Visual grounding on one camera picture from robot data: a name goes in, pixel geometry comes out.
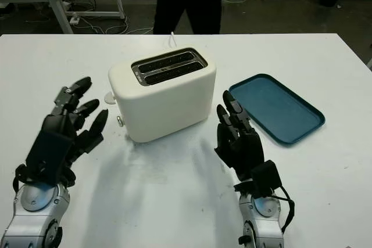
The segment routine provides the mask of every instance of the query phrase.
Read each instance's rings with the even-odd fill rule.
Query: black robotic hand
[[[79,135],[87,118],[98,106],[95,99],[77,107],[79,99],[92,85],[86,77],[70,87],[63,87],[55,99],[55,107],[47,115],[41,130],[26,158],[26,165],[16,169],[13,188],[18,191],[18,181],[25,184],[43,182],[50,186],[62,183],[65,187],[75,184],[76,176],[70,169],[83,153],[89,153],[103,141],[108,111],[101,111],[89,130]]]
[[[215,151],[226,165],[235,170],[239,180],[244,181],[251,178],[253,168],[264,163],[261,140],[249,124],[246,110],[228,91],[223,93],[223,101],[230,115],[222,105],[218,105],[220,123]]]

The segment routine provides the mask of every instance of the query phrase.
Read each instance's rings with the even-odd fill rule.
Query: toaster slot
[[[195,56],[191,52],[184,52],[179,55],[174,55],[171,57],[156,60],[154,62],[148,62],[146,64],[139,65],[138,69],[141,73],[145,74],[151,71],[170,67],[179,63],[189,62],[194,58]]]
[[[204,68],[204,66],[200,62],[191,62],[180,67],[172,68],[170,70],[166,70],[154,75],[147,76],[145,77],[145,82],[148,85],[153,85],[162,81],[167,81],[171,80],[172,78],[183,76],[185,74],[200,70],[202,68]]]

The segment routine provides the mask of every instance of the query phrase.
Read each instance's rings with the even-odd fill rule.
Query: power strip
[[[73,16],[71,19],[70,19],[70,25],[71,26],[76,26],[79,24],[79,21],[80,21],[80,16]]]

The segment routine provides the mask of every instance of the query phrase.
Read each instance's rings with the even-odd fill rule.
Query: robotic hand
[[[26,158],[16,169],[13,188],[13,219],[0,248],[57,248],[62,239],[62,216],[70,201],[68,187],[75,184],[71,165],[102,140],[108,111],[101,111],[90,130],[82,129],[85,118],[98,106],[92,100],[77,108],[79,99],[92,85],[89,77],[63,87],[55,99]],[[19,181],[24,185],[19,189]]]
[[[234,186],[240,192],[240,211],[243,215],[243,236],[239,244],[250,248],[284,248],[283,233],[295,214],[295,203],[283,188],[275,164],[264,161],[260,137],[249,124],[246,110],[228,92],[222,105],[217,107],[220,123],[217,128],[216,153],[237,173],[240,184]],[[274,195],[281,188],[286,198]],[[280,202],[289,203],[289,214],[282,228],[279,225]]]

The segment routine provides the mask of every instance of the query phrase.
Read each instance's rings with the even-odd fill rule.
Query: table surface
[[[237,183],[216,146],[214,108],[230,85],[257,73],[281,81],[324,113],[316,132],[288,148],[257,125],[266,159],[296,201],[285,247],[364,248],[372,210],[372,74],[336,34],[177,35],[217,65],[213,110],[199,124],[133,144],[103,102],[109,68],[170,51],[168,36],[0,37],[0,231],[12,218],[12,179],[59,89],[83,76],[82,102],[109,108],[105,140],[73,166],[76,185],[62,220],[61,247],[240,247]],[[288,207],[282,203],[282,222]]]

